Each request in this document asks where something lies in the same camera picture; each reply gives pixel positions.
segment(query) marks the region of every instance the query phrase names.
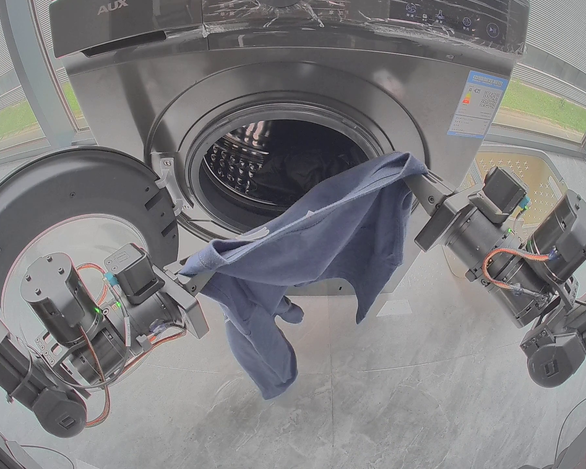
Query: metal bracket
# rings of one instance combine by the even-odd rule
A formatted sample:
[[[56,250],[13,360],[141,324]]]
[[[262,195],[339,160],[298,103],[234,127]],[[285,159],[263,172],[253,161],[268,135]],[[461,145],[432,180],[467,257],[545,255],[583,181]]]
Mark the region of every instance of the metal bracket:
[[[178,217],[183,210],[193,208],[193,204],[185,198],[180,190],[175,174],[175,160],[172,156],[161,158],[160,153],[152,153],[152,166],[160,176],[156,181],[158,189],[166,188],[174,203],[174,215]]]
[[[152,267],[156,275],[165,282],[160,291],[167,293],[184,310],[189,332],[198,339],[204,337],[209,331],[209,325],[202,312],[200,302],[179,284],[180,281],[175,273],[163,271],[154,265]]]

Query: control panel icon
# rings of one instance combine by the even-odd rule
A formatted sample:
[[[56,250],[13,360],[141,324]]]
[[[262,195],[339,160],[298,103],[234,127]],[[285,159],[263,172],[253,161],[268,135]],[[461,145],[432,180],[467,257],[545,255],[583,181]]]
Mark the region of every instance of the control panel icon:
[[[486,25],[486,33],[491,38],[497,38],[499,36],[499,26],[496,25],[494,22],[490,22]]]

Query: washing machine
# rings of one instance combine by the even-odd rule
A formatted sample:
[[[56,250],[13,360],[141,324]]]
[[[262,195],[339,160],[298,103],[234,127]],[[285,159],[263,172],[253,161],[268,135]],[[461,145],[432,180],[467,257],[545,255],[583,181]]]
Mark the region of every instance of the washing machine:
[[[56,57],[100,146],[142,160],[196,238],[409,151],[459,185],[525,49],[527,0],[57,0]],[[409,238],[427,215],[414,209]],[[404,265],[418,250],[407,243]],[[342,291],[342,283],[327,293]]]

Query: connector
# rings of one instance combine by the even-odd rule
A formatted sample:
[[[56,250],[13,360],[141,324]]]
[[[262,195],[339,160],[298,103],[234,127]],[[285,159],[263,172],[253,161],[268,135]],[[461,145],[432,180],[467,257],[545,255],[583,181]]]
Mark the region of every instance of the connector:
[[[111,274],[111,273],[104,273],[104,277],[106,278],[106,281],[109,282],[110,286],[117,286],[119,285],[119,282],[117,281],[117,278]]]

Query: sticker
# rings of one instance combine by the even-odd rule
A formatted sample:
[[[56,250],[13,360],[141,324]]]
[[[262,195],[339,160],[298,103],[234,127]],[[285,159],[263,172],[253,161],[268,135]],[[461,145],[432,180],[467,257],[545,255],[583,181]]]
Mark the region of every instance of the sticker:
[[[471,71],[447,135],[484,139],[507,87],[505,78]]]

